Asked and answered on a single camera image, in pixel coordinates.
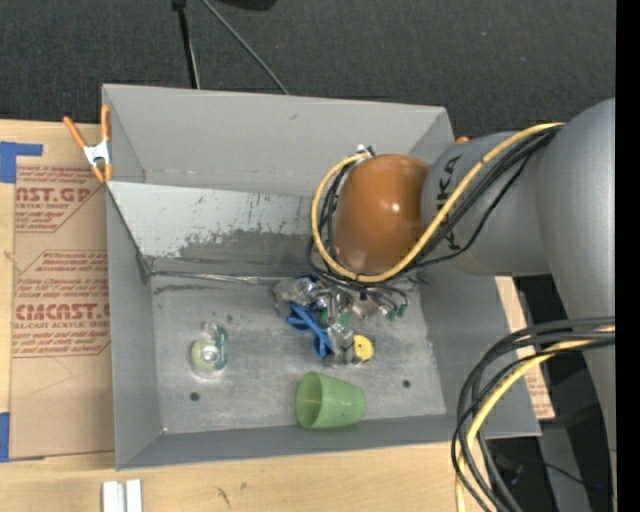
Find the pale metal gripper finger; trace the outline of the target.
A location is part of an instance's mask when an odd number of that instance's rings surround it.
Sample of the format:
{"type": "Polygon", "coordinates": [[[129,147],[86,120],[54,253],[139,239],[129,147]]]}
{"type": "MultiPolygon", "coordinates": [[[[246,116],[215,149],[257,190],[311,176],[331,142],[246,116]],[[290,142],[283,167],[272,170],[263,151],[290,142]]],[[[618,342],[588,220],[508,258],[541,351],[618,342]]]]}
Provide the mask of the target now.
{"type": "Polygon", "coordinates": [[[354,331],[336,322],[328,328],[327,334],[331,344],[329,363],[332,365],[351,364],[355,355],[354,331]]]}
{"type": "Polygon", "coordinates": [[[319,322],[321,325],[333,325],[339,322],[344,311],[339,294],[325,293],[319,298],[319,322]]]}

